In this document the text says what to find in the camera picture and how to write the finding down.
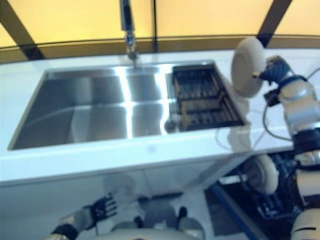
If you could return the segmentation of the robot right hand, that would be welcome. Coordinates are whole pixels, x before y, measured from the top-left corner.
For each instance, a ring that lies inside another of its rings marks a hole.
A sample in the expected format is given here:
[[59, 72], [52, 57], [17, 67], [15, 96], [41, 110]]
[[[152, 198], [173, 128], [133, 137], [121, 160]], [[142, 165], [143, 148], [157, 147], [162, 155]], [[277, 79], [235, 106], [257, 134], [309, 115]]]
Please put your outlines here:
[[280, 83], [284, 79], [295, 74], [287, 61], [279, 55], [267, 58], [266, 68], [263, 71], [256, 71], [251, 74], [254, 79], [272, 83]]

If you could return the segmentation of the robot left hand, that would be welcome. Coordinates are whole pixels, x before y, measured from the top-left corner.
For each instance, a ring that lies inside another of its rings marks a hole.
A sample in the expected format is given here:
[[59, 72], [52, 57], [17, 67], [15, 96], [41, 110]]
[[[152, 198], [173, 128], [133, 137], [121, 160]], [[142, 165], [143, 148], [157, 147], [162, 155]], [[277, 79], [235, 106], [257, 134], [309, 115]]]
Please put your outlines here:
[[91, 206], [91, 215], [94, 224], [115, 216], [117, 211], [118, 206], [114, 196], [111, 193], [98, 199]]

